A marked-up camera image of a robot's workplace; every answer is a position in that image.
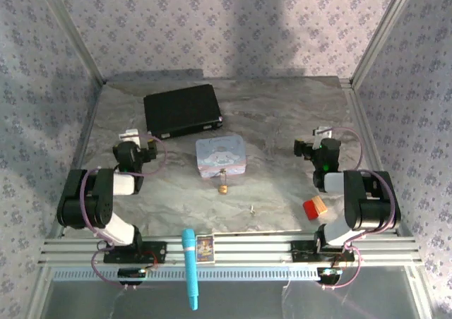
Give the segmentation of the small colourful card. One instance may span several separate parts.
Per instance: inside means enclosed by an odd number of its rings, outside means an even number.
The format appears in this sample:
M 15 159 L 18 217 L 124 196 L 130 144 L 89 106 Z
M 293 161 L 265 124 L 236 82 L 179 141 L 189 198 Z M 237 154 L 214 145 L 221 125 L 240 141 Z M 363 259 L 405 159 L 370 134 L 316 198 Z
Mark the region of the small colourful card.
M 196 262 L 208 264 L 215 262 L 215 239 L 213 235 L 200 235 L 196 237 Z

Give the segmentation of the pastel cartoon tin box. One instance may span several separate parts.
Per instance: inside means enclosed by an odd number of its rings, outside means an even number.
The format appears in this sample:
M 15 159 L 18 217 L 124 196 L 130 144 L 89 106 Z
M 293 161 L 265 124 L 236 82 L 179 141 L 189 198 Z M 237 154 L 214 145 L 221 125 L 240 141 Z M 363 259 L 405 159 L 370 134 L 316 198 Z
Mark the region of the pastel cartoon tin box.
M 246 171 L 246 148 L 241 136 L 198 139 L 195 143 L 196 161 L 202 178 L 239 175 Z

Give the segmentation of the aluminium frame crossbar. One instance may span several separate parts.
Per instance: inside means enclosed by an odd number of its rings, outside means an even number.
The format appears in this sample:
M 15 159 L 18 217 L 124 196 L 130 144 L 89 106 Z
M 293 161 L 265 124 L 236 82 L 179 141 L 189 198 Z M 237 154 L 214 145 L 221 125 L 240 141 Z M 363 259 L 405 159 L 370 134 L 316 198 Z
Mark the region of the aluminium frame crossbar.
M 305 236 L 216 236 L 215 262 L 219 266 L 276 266 L 288 264 L 290 242 Z M 418 245 L 412 237 L 394 234 L 368 236 L 354 241 L 365 266 L 421 265 Z M 96 239 L 47 239 L 38 262 L 52 266 L 85 266 L 97 250 Z

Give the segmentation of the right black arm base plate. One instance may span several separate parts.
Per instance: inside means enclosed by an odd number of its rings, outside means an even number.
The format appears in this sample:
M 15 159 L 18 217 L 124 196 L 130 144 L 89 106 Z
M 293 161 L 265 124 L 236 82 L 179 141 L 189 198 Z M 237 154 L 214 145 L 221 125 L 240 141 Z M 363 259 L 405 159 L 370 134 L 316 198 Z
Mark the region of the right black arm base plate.
M 352 263 L 353 252 L 336 246 L 323 246 L 315 240 L 291 241 L 290 252 L 294 263 Z

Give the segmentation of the left small black circuit board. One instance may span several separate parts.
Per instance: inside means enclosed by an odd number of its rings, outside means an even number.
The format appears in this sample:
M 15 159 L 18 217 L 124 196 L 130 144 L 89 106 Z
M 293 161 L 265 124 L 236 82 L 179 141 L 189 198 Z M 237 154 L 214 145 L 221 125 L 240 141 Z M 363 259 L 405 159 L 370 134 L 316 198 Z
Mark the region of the left small black circuit board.
M 117 277 L 119 279 L 143 279 L 146 278 L 147 271 L 138 267 L 123 267 L 119 268 Z

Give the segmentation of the aluminium side rail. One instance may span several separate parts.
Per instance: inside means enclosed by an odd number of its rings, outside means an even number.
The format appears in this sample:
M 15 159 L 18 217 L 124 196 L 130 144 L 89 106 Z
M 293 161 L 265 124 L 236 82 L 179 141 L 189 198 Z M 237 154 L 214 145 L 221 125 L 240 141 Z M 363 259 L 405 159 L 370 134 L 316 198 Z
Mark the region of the aluminium side rail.
M 80 169 L 83 165 L 83 158 L 88 146 L 89 137 L 93 128 L 93 123 L 97 113 L 98 101 L 102 92 L 103 83 L 95 83 L 90 89 L 93 94 L 91 102 L 88 104 L 88 112 L 81 129 L 81 135 L 77 143 L 74 158 L 69 169 Z M 52 227 L 47 235 L 47 239 L 60 239 L 63 236 L 64 228 L 58 223 L 57 218 L 54 219 Z
M 339 81 L 347 100 L 350 116 L 352 117 L 355 125 L 355 130 L 359 133 L 359 136 L 363 142 L 364 159 L 367 167 L 374 171 L 383 171 L 384 167 L 381 163 L 361 99 L 353 90 L 349 79 L 340 78 Z

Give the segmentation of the aluminium frame post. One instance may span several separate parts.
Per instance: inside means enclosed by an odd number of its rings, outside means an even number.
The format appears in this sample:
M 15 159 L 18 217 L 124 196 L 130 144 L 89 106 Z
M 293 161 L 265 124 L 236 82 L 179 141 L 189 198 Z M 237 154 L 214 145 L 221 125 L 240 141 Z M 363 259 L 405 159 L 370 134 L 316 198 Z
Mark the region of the aluminium frame post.
M 94 58 L 86 47 L 82 35 L 79 33 L 75 23 L 72 21 L 63 0 L 46 0 L 46 2 L 57 19 L 61 29 L 66 34 L 67 39 L 88 71 L 89 76 L 96 82 L 96 85 L 101 88 L 104 85 L 102 74 L 95 63 Z
M 373 37 L 371 38 L 361 60 L 359 61 L 355 72 L 350 78 L 350 85 L 354 91 L 356 91 L 364 81 L 366 75 L 371 69 L 372 64 L 390 36 L 390 33 L 403 12 L 403 9 L 407 5 L 407 2 L 408 0 L 390 0 Z

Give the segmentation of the red wooden block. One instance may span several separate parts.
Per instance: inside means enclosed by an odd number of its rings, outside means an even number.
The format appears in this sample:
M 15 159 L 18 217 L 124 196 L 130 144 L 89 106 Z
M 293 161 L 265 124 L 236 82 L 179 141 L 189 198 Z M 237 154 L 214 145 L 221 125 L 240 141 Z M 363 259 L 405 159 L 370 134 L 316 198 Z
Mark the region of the red wooden block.
M 305 201 L 303 208 L 308 220 L 315 220 L 327 212 L 327 207 L 319 195 Z

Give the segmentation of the left aluminium side rail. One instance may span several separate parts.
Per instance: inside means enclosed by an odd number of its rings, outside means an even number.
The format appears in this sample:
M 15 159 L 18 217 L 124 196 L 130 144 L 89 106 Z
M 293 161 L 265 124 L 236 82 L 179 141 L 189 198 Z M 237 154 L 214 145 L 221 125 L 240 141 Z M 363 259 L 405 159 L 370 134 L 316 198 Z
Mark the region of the left aluminium side rail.
M 74 158 L 69 169 L 80 169 L 83 165 L 83 158 L 88 146 L 89 137 L 93 128 L 93 123 L 97 113 L 98 101 L 102 92 L 103 83 L 95 83 L 90 89 L 93 94 L 91 102 L 88 104 L 88 112 L 81 129 L 81 135 L 77 143 Z M 60 239 L 63 236 L 64 228 L 58 223 L 57 218 L 54 219 L 52 227 L 47 235 L 47 239 Z

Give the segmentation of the blue marker pen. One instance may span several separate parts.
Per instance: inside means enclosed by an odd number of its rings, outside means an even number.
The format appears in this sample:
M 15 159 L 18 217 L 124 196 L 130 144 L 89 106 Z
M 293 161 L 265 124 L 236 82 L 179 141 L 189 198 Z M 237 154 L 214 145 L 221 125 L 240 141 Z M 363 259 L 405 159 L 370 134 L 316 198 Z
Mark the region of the blue marker pen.
M 196 262 L 196 236 L 193 229 L 182 232 L 182 248 L 184 249 L 184 264 L 186 288 L 191 310 L 198 310 L 198 274 Z

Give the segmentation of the left aluminium frame post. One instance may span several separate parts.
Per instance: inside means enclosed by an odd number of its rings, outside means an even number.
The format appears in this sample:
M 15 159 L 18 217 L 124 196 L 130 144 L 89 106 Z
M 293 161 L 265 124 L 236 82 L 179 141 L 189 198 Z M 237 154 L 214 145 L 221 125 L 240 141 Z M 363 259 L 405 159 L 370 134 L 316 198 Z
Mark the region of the left aluminium frame post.
M 63 0 L 46 0 L 46 2 L 57 19 L 61 29 L 66 34 L 67 39 L 88 71 L 89 76 L 96 82 L 96 85 L 101 88 L 104 85 L 102 74 L 95 63 L 94 58 L 86 47 L 82 35 L 79 33 L 75 23 L 72 21 Z

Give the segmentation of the small black circuit board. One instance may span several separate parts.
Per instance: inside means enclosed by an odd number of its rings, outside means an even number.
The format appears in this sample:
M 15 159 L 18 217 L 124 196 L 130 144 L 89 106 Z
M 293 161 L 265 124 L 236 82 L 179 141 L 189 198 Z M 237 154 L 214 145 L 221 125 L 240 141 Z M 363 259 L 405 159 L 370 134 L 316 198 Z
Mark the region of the small black circuit board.
M 343 270 L 336 267 L 318 267 L 319 282 L 323 284 L 336 284 L 340 280 Z
M 123 267 L 119 268 L 117 277 L 119 279 L 143 279 L 146 278 L 147 271 L 138 267 Z

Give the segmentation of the right aluminium side rail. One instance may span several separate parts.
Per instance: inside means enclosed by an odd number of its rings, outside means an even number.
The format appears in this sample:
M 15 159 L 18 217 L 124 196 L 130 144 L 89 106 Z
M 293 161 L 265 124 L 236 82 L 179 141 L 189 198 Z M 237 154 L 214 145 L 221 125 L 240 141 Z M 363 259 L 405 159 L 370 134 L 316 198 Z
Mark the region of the right aluminium side rail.
M 355 130 L 359 133 L 359 136 L 363 142 L 364 159 L 367 167 L 374 171 L 383 171 L 384 167 L 381 163 L 361 99 L 353 90 L 349 79 L 340 78 L 339 81 L 347 100 L 350 116 L 352 117 L 355 125 Z

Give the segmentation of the right aluminium frame post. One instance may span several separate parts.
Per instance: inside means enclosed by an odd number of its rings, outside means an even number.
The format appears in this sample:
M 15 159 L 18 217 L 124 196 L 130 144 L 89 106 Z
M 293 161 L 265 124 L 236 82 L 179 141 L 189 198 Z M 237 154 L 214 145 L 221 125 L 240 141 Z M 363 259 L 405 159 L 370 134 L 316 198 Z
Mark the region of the right aluminium frame post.
M 403 9 L 407 5 L 407 2 L 408 0 L 390 0 L 373 37 L 371 38 L 361 60 L 359 61 L 355 72 L 350 78 L 350 85 L 354 91 L 356 91 L 364 81 L 366 75 L 371 69 L 372 64 L 390 36 L 390 33 L 403 12 Z

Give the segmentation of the black flat case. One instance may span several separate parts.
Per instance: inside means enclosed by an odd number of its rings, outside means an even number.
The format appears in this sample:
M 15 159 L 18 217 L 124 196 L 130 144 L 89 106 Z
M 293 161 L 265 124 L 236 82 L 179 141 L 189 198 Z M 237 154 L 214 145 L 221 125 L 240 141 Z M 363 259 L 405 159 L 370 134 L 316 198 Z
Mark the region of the black flat case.
M 147 95 L 143 105 L 148 133 L 161 140 L 222 127 L 211 84 Z

